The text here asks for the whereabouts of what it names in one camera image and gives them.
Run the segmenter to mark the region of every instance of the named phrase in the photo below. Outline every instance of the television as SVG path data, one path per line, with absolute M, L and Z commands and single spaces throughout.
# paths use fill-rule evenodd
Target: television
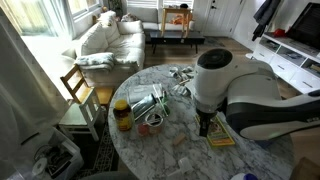
M 320 50 L 320 4 L 308 3 L 286 35 Z

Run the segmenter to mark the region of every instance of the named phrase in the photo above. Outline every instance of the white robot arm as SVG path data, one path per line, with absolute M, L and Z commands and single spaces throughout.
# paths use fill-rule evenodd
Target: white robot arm
M 226 120 L 244 138 L 268 140 L 320 126 L 320 91 L 282 100 L 268 64 L 238 60 L 225 49 L 200 56 L 193 84 L 200 136 L 207 135 L 210 119 L 225 99 Z

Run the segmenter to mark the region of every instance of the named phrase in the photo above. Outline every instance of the tv stand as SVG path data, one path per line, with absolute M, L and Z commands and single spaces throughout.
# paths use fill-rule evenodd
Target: tv stand
M 274 73 L 301 93 L 320 89 L 319 50 L 286 37 L 264 33 L 253 59 L 268 63 Z

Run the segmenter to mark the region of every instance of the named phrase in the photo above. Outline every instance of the round table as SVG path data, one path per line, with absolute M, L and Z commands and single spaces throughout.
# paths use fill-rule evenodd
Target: round table
M 182 69 L 187 65 L 154 66 L 134 74 L 121 84 L 110 104 L 108 123 L 112 141 L 122 161 L 139 179 L 165 179 L 179 168 L 178 160 L 183 157 L 188 157 L 193 167 L 184 179 L 227 180 L 240 172 L 252 173 L 259 179 L 289 179 L 294 165 L 289 135 L 277 138 L 267 148 L 262 148 L 236 134 L 219 113 L 236 144 L 212 148 L 206 138 L 197 134 L 192 99 L 172 90 L 178 81 L 170 76 L 170 67 Z M 113 116 L 115 101 L 126 99 L 129 87 L 154 83 L 161 83 L 168 92 L 170 115 L 165 118 L 162 132 L 141 137 L 135 128 L 119 131 Z M 187 138 L 173 146 L 173 139 L 181 132 Z

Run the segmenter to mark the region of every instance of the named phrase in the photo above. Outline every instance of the wooden chair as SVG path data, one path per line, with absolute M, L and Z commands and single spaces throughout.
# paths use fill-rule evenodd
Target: wooden chair
M 73 103 L 70 106 L 59 122 L 59 127 L 71 140 L 73 140 L 72 134 L 91 134 L 95 141 L 99 141 L 94 128 L 99 118 L 104 120 L 104 115 L 95 88 L 93 88 L 81 104 Z
M 78 75 L 79 80 L 77 80 L 76 85 L 74 86 L 74 88 L 72 88 L 68 81 L 72 77 L 74 77 L 74 75 Z M 69 91 L 69 93 L 71 94 L 73 100 L 78 104 L 83 102 L 84 98 L 87 97 L 88 93 L 92 89 L 92 87 L 88 86 L 86 80 L 83 77 L 83 74 L 81 73 L 79 66 L 76 64 L 65 76 L 60 77 L 60 79 L 65 85 L 65 87 L 67 88 L 67 90 Z M 80 94 L 77 94 L 78 90 L 81 87 L 83 87 L 83 85 L 84 85 L 84 88 L 81 89 Z M 113 95 L 113 87 L 95 87 L 95 90 L 98 94 L 100 104 L 101 105 L 109 104 L 111 97 Z

